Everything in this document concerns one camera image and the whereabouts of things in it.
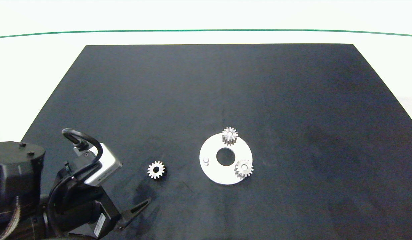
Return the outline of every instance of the metal gear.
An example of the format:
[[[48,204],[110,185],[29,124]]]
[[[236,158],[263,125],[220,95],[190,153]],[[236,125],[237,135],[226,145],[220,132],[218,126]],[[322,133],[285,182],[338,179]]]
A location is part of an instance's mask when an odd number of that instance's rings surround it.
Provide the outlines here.
[[[237,140],[238,133],[237,130],[232,127],[227,127],[222,131],[222,141],[226,145],[232,145]]]
[[[248,160],[239,160],[235,165],[235,174],[240,178],[245,178],[246,176],[250,176],[253,171],[253,165]]]
[[[165,169],[165,165],[162,162],[155,161],[154,163],[151,163],[147,173],[149,177],[158,179],[160,176],[163,176]]]

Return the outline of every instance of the gear teeth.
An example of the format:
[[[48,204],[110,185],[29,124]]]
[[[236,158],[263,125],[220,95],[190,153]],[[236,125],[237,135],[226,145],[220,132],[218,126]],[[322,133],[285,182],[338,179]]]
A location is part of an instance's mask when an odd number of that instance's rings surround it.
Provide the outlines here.
[[[157,172],[154,172],[154,168],[158,167],[159,170]],[[165,165],[160,162],[160,161],[154,161],[154,163],[151,163],[151,165],[148,166],[148,176],[151,177],[152,179],[159,179],[160,176],[163,176],[165,173]]]
[[[226,145],[232,145],[236,142],[238,132],[233,127],[224,128],[222,131],[222,141]]]
[[[236,173],[236,175],[240,178],[240,179],[244,179],[247,176],[250,176],[252,174],[253,171],[253,165],[250,161],[248,160],[240,160],[237,162],[237,164],[235,165],[234,171]]]

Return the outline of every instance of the label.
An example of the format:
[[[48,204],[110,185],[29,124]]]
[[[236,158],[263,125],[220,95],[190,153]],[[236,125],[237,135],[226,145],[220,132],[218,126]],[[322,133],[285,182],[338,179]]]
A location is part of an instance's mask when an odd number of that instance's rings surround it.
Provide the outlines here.
[[[101,213],[101,215],[98,218],[98,222],[96,223],[95,230],[93,231],[96,237],[99,236],[99,233],[101,232],[102,225],[104,225],[104,222],[105,222],[105,215]]]

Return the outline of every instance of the gear center hole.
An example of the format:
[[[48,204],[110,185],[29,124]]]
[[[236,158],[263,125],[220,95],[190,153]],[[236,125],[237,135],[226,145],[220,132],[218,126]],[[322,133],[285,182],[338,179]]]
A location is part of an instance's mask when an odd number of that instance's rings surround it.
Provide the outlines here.
[[[229,166],[234,163],[235,155],[234,152],[229,148],[221,148],[216,153],[216,159],[223,166]]]

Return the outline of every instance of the black tabletop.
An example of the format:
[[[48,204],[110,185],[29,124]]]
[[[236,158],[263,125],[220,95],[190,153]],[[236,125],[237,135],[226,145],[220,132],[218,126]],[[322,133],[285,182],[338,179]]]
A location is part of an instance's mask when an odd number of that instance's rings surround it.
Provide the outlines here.
[[[199,152],[228,126],[255,170],[226,186]],[[351,44],[86,46],[23,138],[43,193],[75,158],[66,127],[124,164],[104,184],[120,210],[152,198],[105,239],[412,240],[412,120]]]

